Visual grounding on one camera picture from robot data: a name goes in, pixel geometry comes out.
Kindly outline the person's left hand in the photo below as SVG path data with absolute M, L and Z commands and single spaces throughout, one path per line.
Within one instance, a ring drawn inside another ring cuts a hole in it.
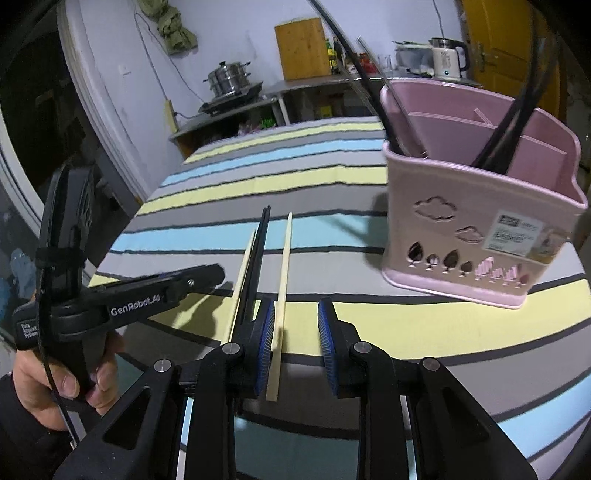
M 91 374 L 95 383 L 86 395 L 87 403 L 103 416 L 118 399 L 118 367 L 115 355 L 124 350 L 123 337 L 117 332 L 107 336 L 101 363 Z M 50 371 L 59 394 L 73 399 L 80 393 L 75 376 L 61 363 L 50 360 Z M 50 430 L 65 431 L 66 425 L 59 408 L 51 396 L 50 382 L 40 355 L 33 351 L 18 351 L 15 356 L 13 383 L 22 406 L 43 426 Z

